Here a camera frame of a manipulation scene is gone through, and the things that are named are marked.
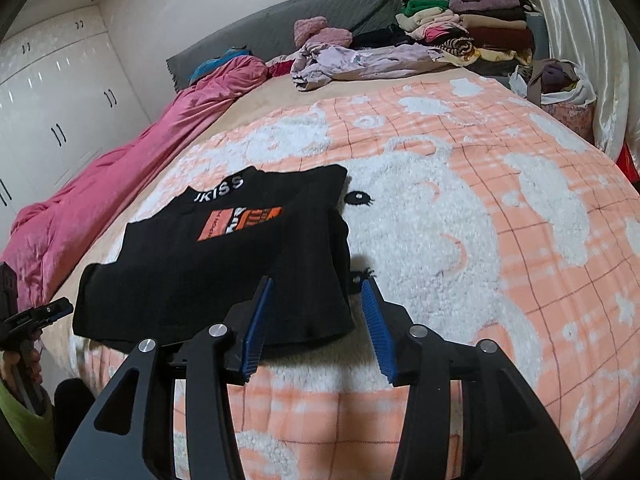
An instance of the metal screw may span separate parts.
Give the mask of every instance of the metal screw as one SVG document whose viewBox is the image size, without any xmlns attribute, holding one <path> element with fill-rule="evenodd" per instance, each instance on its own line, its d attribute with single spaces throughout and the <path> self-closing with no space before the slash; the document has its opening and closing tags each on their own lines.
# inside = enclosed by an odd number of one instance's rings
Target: metal screw
<svg viewBox="0 0 640 480">
<path fill-rule="evenodd" d="M 483 339 L 480 342 L 480 349 L 487 354 L 494 354 L 498 349 L 498 345 L 490 339 Z"/>
<path fill-rule="evenodd" d="M 409 329 L 409 334 L 411 334 L 413 337 L 417 337 L 417 338 L 427 337 L 428 333 L 429 333 L 429 329 L 427 327 L 425 327 L 424 325 L 413 325 Z"/>
<path fill-rule="evenodd" d="M 138 344 L 138 350 L 144 352 L 151 352 L 156 347 L 156 342 L 153 339 L 145 339 Z"/>
<path fill-rule="evenodd" d="M 212 325 L 209 327 L 209 335 L 211 337 L 220 337 L 226 334 L 226 326 L 222 323 Z"/>
</svg>

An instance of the cartoon face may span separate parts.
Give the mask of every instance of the cartoon face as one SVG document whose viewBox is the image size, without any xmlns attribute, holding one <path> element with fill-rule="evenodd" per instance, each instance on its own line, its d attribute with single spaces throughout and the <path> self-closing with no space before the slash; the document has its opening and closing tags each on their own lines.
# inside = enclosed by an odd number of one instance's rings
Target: cartoon face
<svg viewBox="0 0 640 480">
<path fill-rule="evenodd" d="M 414 322 L 444 339 L 474 344 L 479 330 L 500 323 L 511 336 L 516 365 L 535 386 L 542 362 L 539 338 L 499 290 L 500 254 L 491 217 L 449 169 L 450 147 L 431 137 L 420 140 L 435 146 L 435 153 L 405 151 L 402 139 L 394 139 L 381 155 L 341 162 L 350 179 L 341 206 L 350 229 L 351 268 L 365 277 L 375 273 L 387 301 L 402 304 Z M 352 307 L 351 335 L 312 355 L 273 362 L 271 371 L 316 391 L 385 387 L 357 296 Z"/>
</svg>

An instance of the black t-shirt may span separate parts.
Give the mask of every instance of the black t-shirt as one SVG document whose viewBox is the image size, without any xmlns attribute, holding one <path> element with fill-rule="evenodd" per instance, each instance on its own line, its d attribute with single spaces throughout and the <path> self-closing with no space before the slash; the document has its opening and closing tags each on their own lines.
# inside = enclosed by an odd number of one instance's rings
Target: black t-shirt
<svg viewBox="0 0 640 480">
<path fill-rule="evenodd" d="M 147 337 L 188 340 L 274 281 L 264 354 L 320 346 L 353 329 L 348 228 L 335 208 L 346 170 L 254 167 L 212 190 L 187 188 L 153 217 L 127 225 L 116 262 L 88 266 L 74 332 L 129 352 Z"/>
</svg>

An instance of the satin curtain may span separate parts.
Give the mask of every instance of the satin curtain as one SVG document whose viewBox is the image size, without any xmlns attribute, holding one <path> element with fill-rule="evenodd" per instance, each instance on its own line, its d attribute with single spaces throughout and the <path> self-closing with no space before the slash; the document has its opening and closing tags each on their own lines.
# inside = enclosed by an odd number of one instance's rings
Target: satin curtain
<svg viewBox="0 0 640 480">
<path fill-rule="evenodd" d="M 598 96 L 596 146 L 617 160 L 626 140 L 640 162 L 640 52 L 609 0 L 532 0 L 546 18 L 551 56 L 580 64 Z"/>
</svg>

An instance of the orange graphic print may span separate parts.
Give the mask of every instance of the orange graphic print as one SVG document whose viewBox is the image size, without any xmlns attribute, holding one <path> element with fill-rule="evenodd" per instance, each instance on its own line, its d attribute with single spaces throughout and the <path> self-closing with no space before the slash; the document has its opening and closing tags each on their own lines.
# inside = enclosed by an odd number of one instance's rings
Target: orange graphic print
<svg viewBox="0 0 640 480">
<path fill-rule="evenodd" d="M 267 209 L 247 209 L 237 207 L 235 209 L 223 209 L 212 211 L 204 229 L 200 233 L 198 241 L 209 240 L 215 236 L 232 233 L 238 229 L 261 224 L 282 213 L 281 207 Z"/>
</svg>

